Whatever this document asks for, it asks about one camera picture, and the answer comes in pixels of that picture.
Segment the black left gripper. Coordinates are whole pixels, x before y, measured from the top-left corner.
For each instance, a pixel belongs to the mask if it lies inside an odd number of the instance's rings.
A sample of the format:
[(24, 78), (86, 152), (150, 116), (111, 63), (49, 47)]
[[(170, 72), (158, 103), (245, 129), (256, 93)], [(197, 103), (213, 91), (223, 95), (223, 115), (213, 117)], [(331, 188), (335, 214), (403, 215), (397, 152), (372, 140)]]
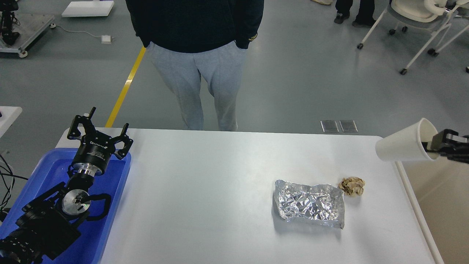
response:
[[(76, 170), (84, 168), (86, 165), (96, 167), (96, 175), (103, 175), (108, 167), (111, 155), (122, 160), (127, 156), (133, 140), (127, 135), (129, 123), (126, 123), (116, 137), (111, 137), (104, 133), (97, 133), (92, 123), (92, 116), (96, 107), (92, 107), (89, 114), (76, 115), (72, 120), (67, 138), (69, 140), (81, 140), (81, 145), (72, 161), (72, 167)], [(82, 137), (78, 125), (84, 127), (85, 135)], [(124, 143), (123, 148), (116, 149), (117, 143)]]

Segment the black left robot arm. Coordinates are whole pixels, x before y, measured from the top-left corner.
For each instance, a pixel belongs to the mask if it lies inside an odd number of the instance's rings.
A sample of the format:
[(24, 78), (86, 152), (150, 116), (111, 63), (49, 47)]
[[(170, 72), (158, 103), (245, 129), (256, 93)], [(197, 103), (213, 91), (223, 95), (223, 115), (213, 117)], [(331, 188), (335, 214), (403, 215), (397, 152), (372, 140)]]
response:
[(77, 149), (44, 155), (1, 225), (2, 264), (96, 263), (130, 169), (133, 140), (76, 115), (67, 133)]

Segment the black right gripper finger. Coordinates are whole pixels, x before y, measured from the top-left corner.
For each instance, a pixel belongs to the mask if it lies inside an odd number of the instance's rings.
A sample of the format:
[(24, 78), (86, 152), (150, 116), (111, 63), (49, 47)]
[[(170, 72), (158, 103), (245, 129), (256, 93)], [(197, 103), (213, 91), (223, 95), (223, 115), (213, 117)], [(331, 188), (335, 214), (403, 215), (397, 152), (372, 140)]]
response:
[(444, 129), (434, 135), (430, 142), (421, 143), (428, 153), (467, 153), (469, 150), (469, 136), (460, 136), (458, 132)]
[(468, 164), (469, 163), (469, 154), (468, 153), (444, 153), (439, 152), (441, 157), (446, 157), (447, 160), (456, 161)]

